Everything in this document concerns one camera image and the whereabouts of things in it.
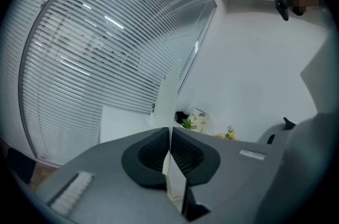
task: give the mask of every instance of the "gray machine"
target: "gray machine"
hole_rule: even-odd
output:
[[[289,131],[275,127],[271,144],[174,128],[171,146],[168,129],[154,129],[87,150],[54,172],[36,195],[51,222],[59,223],[279,222],[321,179],[335,126],[332,116],[320,114]],[[162,174],[169,149],[187,180],[181,213]],[[66,216],[49,210],[80,172],[93,178],[72,210]]]

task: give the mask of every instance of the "ceiling light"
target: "ceiling light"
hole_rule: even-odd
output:
[[[77,86],[75,86],[75,85],[72,85],[72,84],[70,84],[69,82],[66,82],[66,81],[64,81],[64,80],[62,80],[62,79],[60,79],[60,78],[58,78],[58,77],[56,77],[56,76],[54,76],[54,78],[55,78],[56,80],[59,80],[59,81],[65,83],[65,84],[69,85],[69,86],[75,87],[75,88],[77,88],[77,89],[79,89],[79,90],[82,90],[82,91],[86,91],[86,90],[84,90],[83,88],[80,88],[80,87],[77,87]]]
[[[59,91],[56,91],[56,90],[53,89],[53,88],[51,88],[51,90],[56,91],[56,92],[58,92],[58,93],[60,93],[60,90],[62,90],[62,91],[64,91],[64,92],[67,92],[68,94],[74,95],[74,96],[79,97],[79,98],[83,98],[83,97],[81,97],[81,96],[79,96],[79,95],[76,95],[76,94],[74,94],[74,93],[72,93],[72,92],[69,92],[69,91],[67,91],[67,90],[64,90],[64,89],[62,89],[62,88],[60,88],[60,87],[58,87],[58,86],[56,86],[56,85],[52,85],[52,86],[53,86],[53,87],[56,87]]]
[[[85,4],[83,4],[83,6],[85,6],[85,7],[89,8],[89,9],[91,10],[91,7],[90,7],[90,6],[87,6],[87,5],[85,5]]]
[[[90,23],[91,25],[93,25],[94,27],[96,27],[96,25],[94,23],[91,23],[90,21],[84,19],[87,23]]]
[[[38,46],[33,46],[34,48],[38,49],[39,51],[41,51],[41,48],[39,48]]]
[[[70,77],[72,77],[72,78],[74,78],[74,79],[77,79],[77,80],[81,81],[81,82],[87,83],[86,80],[80,79],[80,78],[78,78],[78,77],[75,77],[74,75],[71,75],[71,74],[65,73],[65,72],[63,72],[63,74],[60,74],[60,73],[56,73],[56,74],[59,75],[59,76],[62,77],[62,78],[65,78],[65,79],[67,79],[67,80],[70,80],[70,81],[72,81],[72,82],[77,83],[79,86],[84,86],[84,87],[86,87],[86,85],[81,84],[81,83],[79,83],[79,82],[77,82],[77,81],[73,81],[72,79],[69,79],[68,77],[65,77],[65,75],[68,75],[68,76],[70,76]]]
[[[197,40],[197,42],[195,43],[195,45],[194,45],[194,52],[195,53],[197,53],[198,52],[198,50],[199,50],[199,46],[198,46],[198,40]]]
[[[109,34],[108,32],[106,32],[108,35],[111,35],[112,37],[116,38],[118,40],[118,38],[112,34]]]
[[[60,56],[62,59],[64,59],[64,60],[67,60],[68,62],[71,62],[72,64],[74,64],[74,65],[76,65],[76,66],[79,66],[80,68],[84,68],[83,66],[80,66],[79,64],[77,64],[77,63],[75,63],[75,62],[73,62],[73,61],[71,61],[71,60],[69,60],[68,58],[66,58],[66,57],[63,57],[63,56]]]
[[[120,27],[121,29],[123,29],[123,26],[122,26],[122,25],[120,25],[119,23],[113,21],[111,18],[108,18],[107,16],[105,16],[105,18],[106,18],[107,20],[109,20],[110,22],[114,23],[116,26],[118,26],[118,27]]]
[[[53,81],[53,82],[56,83],[56,84],[58,84],[59,86],[65,87],[65,88],[67,88],[67,89],[69,89],[69,90],[71,90],[71,91],[74,91],[74,92],[83,94],[82,92],[76,91],[75,89],[72,89],[72,88],[70,88],[70,87],[68,87],[68,86],[62,85],[61,83],[59,83],[59,82],[57,82],[57,81]]]
[[[78,69],[77,67],[74,67],[74,66],[72,66],[72,65],[70,65],[70,64],[68,64],[68,63],[66,63],[66,62],[61,61],[61,63],[64,64],[65,66],[67,66],[67,67],[70,67],[70,68],[72,68],[72,69],[74,69],[74,70],[76,70],[76,71],[82,73],[82,74],[85,74],[85,75],[87,75],[87,76],[90,76],[89,73],[87,73],[87,72],[85,72],[85,71],[83,71],[83,70],[80,70],[80,69]]]

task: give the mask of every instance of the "green leaves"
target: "green leaves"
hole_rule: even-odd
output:
[[[227,127],[227,132],[228,133],[234,133],[234,129],[232,128],[231,125]]]
[[[182,125],[183,128],[186,128],[186,129],[189,129],[189,130],[191,130],[191,128],[192,128],[192,123],[191,123],[191,120],[189,120],[189,119],[184,119],[182,121],[181,125]]]

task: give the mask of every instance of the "gray surface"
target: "gray surface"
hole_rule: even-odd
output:
[[[262,144],[267,144],[267,141],[269,140],[271,135],[275,135],[275,136],[279,134],[286,135],[286,132],[283,132],[284,127],[285,127],[285,124],[278,124],[278,125],[269,127],[268,130],[264,132],[264,134],[259,138],[257,142],[262,143]]]
[[[55,171],[37,189],[44,202],[60,190],[72,175],[86,171],[94,180],[68,217],[78,223],[184,223],[185,219],[165,191],[137,185],[123,170],[126,148],[157,129],[94,146]]]
[[[224,170],[224,177],[233,177],[227,181],[239,180],[239,182],[237,182],[236,185],[213,185],[213,195],[218,197],[215,201],[212,201],[210,205],[213,207],[213,211],[199,218],[194,223],[225,223],[225,220],[227,220],[228,223],[254,223],[261,201],[265,197],[281,164],[283,150],[289,138],[289,133],[290,131],[288,131],[286,135],[285,133],[283,135],[277,134],[272,145],[260,144],[262,147],[251,146],[255,144],[247,144],[247,142],[239,141],[239,145],[236,146],[238,150],[244,148],[258,151],[258,149],[260,149],[258,152],[267,152],[265,159],[263,161],[257,160],[261,162],[261,164],[256,164],[255,168],[249,166],[250,162],[243,162],[252,170],[251,173],[240,173],[239,169]],[[233,158],[242,156],[234,155],[234,152],[232,154],[232,156],[229,156],[230,161],[232,161]],[[197,199],[198,202],[205,203],[207,199],[203,197],[203,192],[207,193],[208,191],[208,188],[203,189],[201,187],[197,190],[194,189],[193,193],[199,197]]]
[[[249,184],[252,180],[252,176],[260,173],[259,169],[272,161],[270,158],[277,158],[278,162],[274,162],[273,165],[278,166],[284,148],[284,139],[286,139],[286,136],[288,135],[277,135],[274,142],[275,146],[273,146],[219,139],[207,135],[198,135],[197,133],[186,129],[180,130],[192,138],[213,147],[220,155],[220,166],[212,179],[207,184],[191,187],[197,203],[203,204],[209,210],[214,210],[231,196],[235,195],[239,189],[244,187],[244,185]],[[242,149],[266,154],[266,157],[264,160],[250,158],[239,154]],[[272,178],[266,181],[267,187],[271,181]]]
[[[338,142],[337,115],[319,114],[287,136],[276,135],[266,163],[224,203],[194,223],[284,222],[309,198],[328,167]]]
[[[300,73],[318,113],[331,113],[339,107],[338,41],[338,31],[333,28],[323,46]]]

